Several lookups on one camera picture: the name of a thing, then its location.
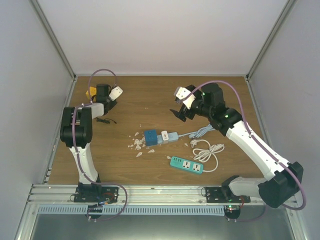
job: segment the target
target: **wooden table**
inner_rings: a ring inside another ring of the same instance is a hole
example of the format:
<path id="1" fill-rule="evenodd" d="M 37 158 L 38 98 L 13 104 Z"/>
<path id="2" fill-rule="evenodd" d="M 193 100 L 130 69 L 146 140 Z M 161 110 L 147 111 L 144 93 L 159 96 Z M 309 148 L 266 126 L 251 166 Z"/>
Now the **wooden table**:
<path id="1" fill-rule="evenodd" d="M 259 169 L 249 157 L 232 141 L 218 131 L 208 132 L 203 139 L 211 144 L 224 144 L 223 152 L 218 153 L 219 165 L 216 171 L 197 175 L 170 166 L 167 156 L 177 156 L 193 160 L 192 148 L 188 136 L 181 137 L 177 142 L 135 150 L 128 147 L 134 139 L 142 139 L 145 130 L 156 129 L 157 134 L 167 130 L 184 134 L 197 131 L 209 122 L 206 118 L 195 116 L 193 120 L 182 122 L 169 109 L 180 109 L 174 97 L 178 86 L 193 84 L 198 86 L 209 80 L 224 80 L 231 83 L 238 91 L 244 107 L 245 116 L 250 126 L 261 136 L 256 113 L 247 84 L 243 77 L 205 77 L 205 76 L 121 76 L 118 85 L 123 94 L 118 104 L 104 117 L 117 122 L 105 124 L 93 120 L 93 138 L 91 153 L 101 181 L 112 181 L 120 184 L 133 185 L 219 185 L 233 175 L 242 177 L 262 177 Z M 111 76 L 94 77 L 91 86 L 98 83 L 113 84 Z M 85 92 L 88 77 L 79 77 L 74 88 L 70 106 L 87 103 Z M 228 107 L 240 111 L 237 98 L 226 85 L 223 89 L 224 100 Z M 197 147 L 207 148 L 204 142 Z M 60 142 L 50 175 L 50 184 L 77 184 L 79 174 L 70 150 Z M 204 163 L 204 169 L 216 166 L 213 157 Z"/>

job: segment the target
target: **white wall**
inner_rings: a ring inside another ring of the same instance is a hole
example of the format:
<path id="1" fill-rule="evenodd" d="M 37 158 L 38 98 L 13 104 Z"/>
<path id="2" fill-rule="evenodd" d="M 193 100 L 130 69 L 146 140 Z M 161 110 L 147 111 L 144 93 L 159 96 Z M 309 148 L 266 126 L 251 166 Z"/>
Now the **white wall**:
<path id="1" fill-rule="evenodd" d="M 39 0 L 76 74 L 245 75 L 287 0 Z"/>
<path id="2" fill-rule="evenodd" d="M 48 165 L 71 83 L 27 0 L 0 2 L 0 239 L 14 238 Z"/>
<path id="3" fill-rule="evenodd" d="M 319 239 L 319 12 L 319 0 L 298 0 L 251 79 L 272 145 L 304 168 L 310 239 Z"/>

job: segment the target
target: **yellow object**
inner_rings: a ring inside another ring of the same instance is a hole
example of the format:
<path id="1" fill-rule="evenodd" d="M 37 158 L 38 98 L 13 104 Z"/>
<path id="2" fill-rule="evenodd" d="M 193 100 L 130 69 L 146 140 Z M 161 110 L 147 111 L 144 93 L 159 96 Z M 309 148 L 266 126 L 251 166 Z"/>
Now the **yellow object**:
<path id="1" fill-rule="evenodd" d="M 91 100 L 90 97 L 89 97 L 88 91 L 85 92 L 85 95 L 89 100 Z M 96 101 L 96 95 L 97 95 L 97 88 L 91 86 L 90 87 L 90 95 L 91 95 L 91 97 L 94 97 L 92 101 L 95 102 Z"/>

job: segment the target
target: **blue cube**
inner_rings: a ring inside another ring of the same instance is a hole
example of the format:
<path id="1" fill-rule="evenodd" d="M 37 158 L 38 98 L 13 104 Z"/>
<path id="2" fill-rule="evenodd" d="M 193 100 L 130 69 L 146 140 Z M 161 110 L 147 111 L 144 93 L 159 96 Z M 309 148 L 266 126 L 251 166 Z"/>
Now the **blue cube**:
<path id="1" fill-rule="evenodd" d="M 158 144 L 157 132 L 155 129 L 144 131 L 145 145 L 148 147 Z"/>

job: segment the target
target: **green power strip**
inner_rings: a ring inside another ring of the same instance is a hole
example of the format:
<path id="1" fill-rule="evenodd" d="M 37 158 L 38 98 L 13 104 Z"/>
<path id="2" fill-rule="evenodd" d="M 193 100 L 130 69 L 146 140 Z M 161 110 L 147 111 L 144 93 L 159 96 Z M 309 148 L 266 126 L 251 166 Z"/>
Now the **green power strip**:
<path id="1" fill-rule="evenodd" d="M 204 165 L 198 162 L 189 161 L 177 156 L 171 157 L 170 165 L 177 169 L 182 169 L 195 174 L 202 174 Z"/>

